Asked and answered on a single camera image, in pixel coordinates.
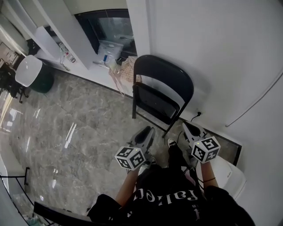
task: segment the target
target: chair backrest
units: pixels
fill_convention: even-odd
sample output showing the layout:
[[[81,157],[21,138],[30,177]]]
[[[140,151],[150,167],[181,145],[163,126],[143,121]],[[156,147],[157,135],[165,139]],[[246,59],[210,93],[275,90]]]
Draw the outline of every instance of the chair backrest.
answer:
[[[188,103],[194,93],[190,76],[176,65],[153,55],[140,56],[134,64],[134,84],[137,75],[159,80],[172,88]]]

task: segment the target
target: black chair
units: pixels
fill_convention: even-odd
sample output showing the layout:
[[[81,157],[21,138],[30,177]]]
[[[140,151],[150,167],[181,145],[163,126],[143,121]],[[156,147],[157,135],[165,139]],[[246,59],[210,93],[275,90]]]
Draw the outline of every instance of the black chair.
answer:
[[[183,100],[184,104],[180,107],[175,101],[164,95],[158,90],[136,82],[137,75],[148,76],[159,80],[172,88]],[[165,133],[168,133],[174,123],[179,119],[180,114],[187,106],[194,93],[194,85],[190,76],[176,65],[152,55],[139,57],[134,64],[134,85],[133,85],[133,118],[136,114],[147,121],[153,123],[139,112],[137,106],[152,114],[162,122],[169,125],[165,130],[159,127]]]
[[[17,94],[20,94],[19,102],[22,103],[22,96],[24,95],[28,98],[28,95],[25,94],[25,87],[22,86],[15,80],[15,72],[12,70],[8,72],[7,70],[0,69],[0,89],[1,91],[6,90],[10,93],[11,97],[17,99]]]

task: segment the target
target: power cord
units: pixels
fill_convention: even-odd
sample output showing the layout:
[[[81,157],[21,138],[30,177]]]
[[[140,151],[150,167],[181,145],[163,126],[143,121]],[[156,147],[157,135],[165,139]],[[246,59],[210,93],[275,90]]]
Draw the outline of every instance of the power cord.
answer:
[[[193,117],[193,118],[191,119],[191,122],[193,121],[194,118],[199,117],[199,116],[201,116],[201,115],[202,115],[202,113],[201,113],[200,111],[198,111],[198,115],[195,116],[195,117]]]
[[[196,166],[198,165],[198,162],[199,162],[199,161],[196,162],[196,164],[195,164],[195,166],[194,166],[193,168],[195,169],[196,178],[198,179],[198,181],[202,182],[202,184],[203,184],[203,181],[199,179],[198,174],[196,173]],[[199,185],[200,188],[204,191],[203,186],[201,186],[199,183],[198,183],[198,185]]]
[[[179,136],[180,136],[180,134],[181,134],[182,132],[183,132],[183,131],[181,131],[181,132],[179,133],[179,135],[178,135],[177,143],[179,142]]]

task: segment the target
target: black pants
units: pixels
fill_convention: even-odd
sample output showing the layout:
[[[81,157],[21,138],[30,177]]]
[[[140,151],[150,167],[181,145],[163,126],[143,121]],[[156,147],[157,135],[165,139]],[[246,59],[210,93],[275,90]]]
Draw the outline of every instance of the black pants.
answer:
[[[177,145],[171,146],[168,150],[169,153],[169,161],[168,168],[174,170],[176,173],[182,173],[181,166],[188,167],[186,160],[183,157],[183,153],[181,149]],[[149,169],[146,169],[141,175],[138,176],[137,181],[142,181],[149,174],[151,174],[155,170],[161,170],[161,166],[159,165],[151,165]]]
[[[181,149],[179,149],[177,145],[171,146],[168,150],[168,153],[168,168],[181,169],[181,166],[188,166],[186,160],[183,157]]]

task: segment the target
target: black t-shirt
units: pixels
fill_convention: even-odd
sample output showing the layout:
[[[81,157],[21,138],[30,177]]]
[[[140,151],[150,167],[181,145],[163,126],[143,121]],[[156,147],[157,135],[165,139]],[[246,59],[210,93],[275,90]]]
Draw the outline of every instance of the black t-shirt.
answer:
[[[136,191],[121,207],[107,195],[100,195],[88,216],[94,222],[132,225],[195,225],[201,217],[201,195],[195,172],[151,169],[139,176]]]

